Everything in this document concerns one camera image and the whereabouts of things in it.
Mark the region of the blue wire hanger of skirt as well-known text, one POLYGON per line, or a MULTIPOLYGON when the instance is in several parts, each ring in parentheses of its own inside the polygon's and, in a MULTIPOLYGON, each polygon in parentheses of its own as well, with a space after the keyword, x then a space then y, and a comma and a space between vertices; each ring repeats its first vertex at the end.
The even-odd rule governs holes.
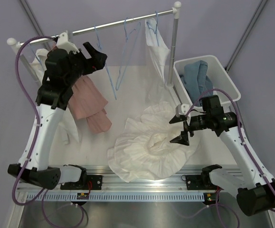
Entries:
POLYGON ((137 38, 140 33, 141 23, 138 22, 132 30, 127 29, 127 24, 129 23, 129 18, 124 21, 124 34, 125 34, 125 44, 123 46, 121 62, 118 70, 118 77, 115 84, 115 89, 118 91, 125 77, 126 70, 130 64, 131 58, 133 56, 133 51, 137 42, 137 38))

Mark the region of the white ruffled dress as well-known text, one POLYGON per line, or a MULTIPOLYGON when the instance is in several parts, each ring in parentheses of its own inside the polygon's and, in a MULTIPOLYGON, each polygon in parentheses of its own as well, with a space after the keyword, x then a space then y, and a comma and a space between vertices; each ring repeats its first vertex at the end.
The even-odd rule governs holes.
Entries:
POLYGON ((135 119, 127 118, 124 131, 107 151, 110 169, 123 181, 161 180, 182 169, 200 149, 196 134, 185 146, 170 143, 183 129, 181 123, 169 124, 175 108, 169 102, 149 106, 135 119))

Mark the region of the blue denim skirt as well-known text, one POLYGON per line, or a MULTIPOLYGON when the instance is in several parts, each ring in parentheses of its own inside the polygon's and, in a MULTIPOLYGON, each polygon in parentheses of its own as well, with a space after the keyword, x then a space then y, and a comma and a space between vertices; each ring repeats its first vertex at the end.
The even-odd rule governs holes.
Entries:
POLYGON ((208 64, 200 60, 184 67, 184 74, 180 79, 192 101, 195 103, 197 98, 208 90, 213 89, 213 84, 207 76, 208 64))

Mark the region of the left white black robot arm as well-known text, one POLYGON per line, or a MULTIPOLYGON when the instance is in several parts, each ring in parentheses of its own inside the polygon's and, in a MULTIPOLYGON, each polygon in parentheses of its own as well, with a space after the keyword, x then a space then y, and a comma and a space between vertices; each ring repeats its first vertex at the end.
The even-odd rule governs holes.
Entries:
POLYGON ((86 58, 80 49, 73 48, 56 47, 47 54, 42 85, 32 103, 35 121, 28 143, 18 163, 8 167, 8 174, 17 181, 48 190, 58 184, 83 189, 88 183, 86 169, 81 166, 56 168, 48 164, 54 135, 73 95, 73 85, 81 76, 103 69, 107 60, 107 55, 89 42, 83 46, 90 58, 86 58))

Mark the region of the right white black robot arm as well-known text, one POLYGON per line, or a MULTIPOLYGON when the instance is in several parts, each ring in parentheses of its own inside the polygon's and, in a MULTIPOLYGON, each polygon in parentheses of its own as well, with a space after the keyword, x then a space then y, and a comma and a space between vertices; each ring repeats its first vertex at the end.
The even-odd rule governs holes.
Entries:
POLYGON ((201 98, 201 104, 203 113, 192 117, 188 117, 192 111, 189 105, 176 107, 176 114, 169 123, 183 123, 183 130, 170 142, 189 146, 189 138, 195 131, 210 129, 231 152, 243 179, 216 164, 202 169, 201 184, 205 188, 217 186, 228 192, 236 198, 246 216, 275 209, 275 178, 253 150, 239 117, 234 112, 224 112, 217 95, 201 98))

